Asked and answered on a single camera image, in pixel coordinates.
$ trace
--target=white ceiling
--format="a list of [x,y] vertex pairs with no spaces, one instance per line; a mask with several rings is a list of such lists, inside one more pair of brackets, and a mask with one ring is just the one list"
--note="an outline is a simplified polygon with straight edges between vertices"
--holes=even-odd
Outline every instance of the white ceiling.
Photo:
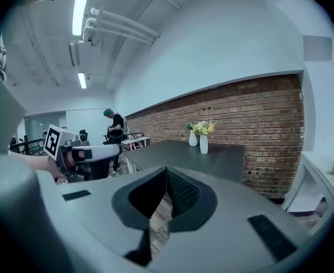
[[[192,0],[173,1],[184,7]],[[69,42],[82,39],[72,35],[73,5],[74,0],[43,1],[10,11],[1,28],[7,50],[6,74],[13,88],[81,88],[68,47]],[[179,11],[166,0],[88,0],[84,25],[92,16],[91,7],[136,20],[161,35],[165,23]],[[103,35],[102,44],[96,47],[90,43],[79,46],[80,71],[90,78],[87,89],[95,91],[113,91],[141,48],[150,47],[114,34]]]

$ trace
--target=person with green hair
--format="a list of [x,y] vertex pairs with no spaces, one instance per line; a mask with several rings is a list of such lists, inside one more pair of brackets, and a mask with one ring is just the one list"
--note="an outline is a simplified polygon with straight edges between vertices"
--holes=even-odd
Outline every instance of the person with green hair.
[[[123,140],[123,128],[124,128],[124,119],[119,113],[113,112],[110,108],[104,110],[104,116],[112,119],[112,125],[108,127],[108,133],[111,138],[111,144],[122,144]],[[120,170],[119,156],[113,158],[114,171],[111,173],[115,174]]]

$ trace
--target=fluorescent light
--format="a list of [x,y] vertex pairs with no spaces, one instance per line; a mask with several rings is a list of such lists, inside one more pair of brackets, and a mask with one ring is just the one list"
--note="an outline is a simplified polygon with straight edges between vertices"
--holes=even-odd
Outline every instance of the fluorescent light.
[[87,0],[75,0],[74,13],[72,15],[72,34],[82,34],[82,18],[84,17],[84,11]]
[[80,85],[82,89],[86,89],[86,82],[85,82],[85,74],[84,73],[77,73],[78,79],[80,80]]

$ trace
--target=red brick wall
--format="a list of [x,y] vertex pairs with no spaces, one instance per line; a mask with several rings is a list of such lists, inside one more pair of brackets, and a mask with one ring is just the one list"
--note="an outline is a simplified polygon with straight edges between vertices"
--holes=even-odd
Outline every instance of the red brick wall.
[[270,198],[288,192],[304,132],[297,75],[247,80],[184,96],[129,116],[128,127],[143,132],[151,143],[188,141],[185,124],[210,119],[217,122],[210,143],[245,146],[244,184]]

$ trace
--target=black rubber pad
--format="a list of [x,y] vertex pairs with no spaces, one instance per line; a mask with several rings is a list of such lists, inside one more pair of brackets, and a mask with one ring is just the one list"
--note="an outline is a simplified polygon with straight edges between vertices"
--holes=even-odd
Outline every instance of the black rubber pad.
[[277,261],[285,259],[296,250],[266,216],[253,216],[248,221]]
[[88,195],[91,195],[91,193],[89,191],[82,190],[82,191],[78,191],[78,192],[64,194],[63,197],[66,201],[69,201],[69,200],[81,198],[81,197],[88,196]]

